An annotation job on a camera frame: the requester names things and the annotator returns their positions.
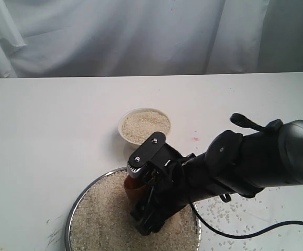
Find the white bowl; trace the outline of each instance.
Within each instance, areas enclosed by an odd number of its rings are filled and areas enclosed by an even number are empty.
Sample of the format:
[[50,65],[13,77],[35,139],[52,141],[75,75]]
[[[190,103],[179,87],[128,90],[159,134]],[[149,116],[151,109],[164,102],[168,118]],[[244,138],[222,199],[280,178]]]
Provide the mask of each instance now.
[[140,112],[144,112],[144,111],[154,111],[154,112],[158,112],[159,114],[163,115],[163,116],[166,116],[167,119],[169,120],[169,131],[167,132],[166,135],[168,135],[170,133],[170,130],[171,130],[171,121],[170,121],[170,118],[168,117],[168,115],[166,115],[165,113],[163,113],[162,111],[159,111],[157,109],[154,109],[154,108],[137,108],[137,109],[134,109],[134,110],[131,110],[130,112],[126,113],[125,115],[122,116],[122,118],[119,120],[119,126],[118,126],[118,129],[119,129],[119,134],[121,135],[121,137],[127,141],[129,143],[129,145],[134,148],[134,149],[137,149],[141,144],[138,144],[138,143],[135,143],[135,142],[132,142],[130,140],[128,140],[124,134],[122,133],[122,126],[124,124],[124,121],[131,115],[133,114],[136,114],[136,113],[140,113]]

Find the white curtain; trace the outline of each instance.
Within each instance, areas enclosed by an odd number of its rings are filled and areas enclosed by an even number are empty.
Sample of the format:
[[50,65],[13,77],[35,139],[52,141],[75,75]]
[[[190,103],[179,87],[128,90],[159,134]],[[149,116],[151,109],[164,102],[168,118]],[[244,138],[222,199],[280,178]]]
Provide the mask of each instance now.
[[0,77],[303,71],[303,0],[0,0]]

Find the uncooked rice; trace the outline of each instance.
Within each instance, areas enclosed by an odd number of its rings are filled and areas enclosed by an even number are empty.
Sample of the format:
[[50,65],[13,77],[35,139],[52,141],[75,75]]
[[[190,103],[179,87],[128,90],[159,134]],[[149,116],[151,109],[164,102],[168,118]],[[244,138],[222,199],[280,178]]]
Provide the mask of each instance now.
[[132,114],[122,125],[123,135],[137,144],[142,144],[154,132],[162,132],[166,135],[169,130],[169,119],[155,111]]
[[198,231],[189,206],[166,221],[158,233],[142,236],[133,226],[123,188],[126,171],[98,181],[85,194],[72,219],[72,251],[193,250]]

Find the large metal bowl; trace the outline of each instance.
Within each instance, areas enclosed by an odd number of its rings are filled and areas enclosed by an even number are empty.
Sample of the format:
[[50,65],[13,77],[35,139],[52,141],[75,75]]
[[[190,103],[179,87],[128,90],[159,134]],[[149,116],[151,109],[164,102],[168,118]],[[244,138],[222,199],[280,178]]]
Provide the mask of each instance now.
[[[72,208],[70,210],[70,213],[69,213],[69,216],[68,216],[68,220],[66,221],[66,225],[65,225],[64,243],[65,243],[65,250],[66,251],[72,251],[72,249],[71,249],[71,241],[70,241],[71,223],[72,223],[74,212],[76,211],[79,203],[82,201],[84,195],[88,192],[88,190],[91,188],[91,186],[93,186],[96,182],[98,182],[102,178],[104,178],[104,177],[106,177],[108,175],[111,175],[111,174],[114,174],[114,173],[117,173],[117,172],[121,172],[121,171],[126,171],[126,170],[127,169],[125,167],[122,167],[122,168],[115,169],[113,171],[110,171],[110,172],[108,172],[108,173],[100,176],[95,181],[93,181],[91,184],[89,184],[84,189],[84,191],[82,191],[82,193],[78,196],[78,198],[76,199],[76,201],[73,203],[73,206],[72,206]],[[197,251],[199,251],[200,242],[201,242],[201,222],[200,222],[200,220],[198,218],[196,218],[195,214],[193,214],[193,216],[194,216],[195,223],[196,223],[196,226],[197,226],[197,234],[198,234],[198,240],[199,240]]]

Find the table surface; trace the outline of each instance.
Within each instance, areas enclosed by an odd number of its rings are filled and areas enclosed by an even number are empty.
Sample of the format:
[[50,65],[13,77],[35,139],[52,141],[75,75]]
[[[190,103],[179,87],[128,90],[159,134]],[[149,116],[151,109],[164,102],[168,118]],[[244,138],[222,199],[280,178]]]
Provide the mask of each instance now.
[[[0,79],[0,251],[64,250],[76,197],[132,153],[117,123],[138,107],[167,113],[168,143],[198,154],[224,130],[252,133],[230,123],[233,112],[261,124],[303,119],[303,73]],[[225,232],[249,233],[303,220],[303,186],[265,189],[256,200],[205,200],[198,208]],[[229,211],[229,222],[214,219],[217,210]],[[303,250],[303,226],[232,245],[203,228],[202,239],[201,251]]]

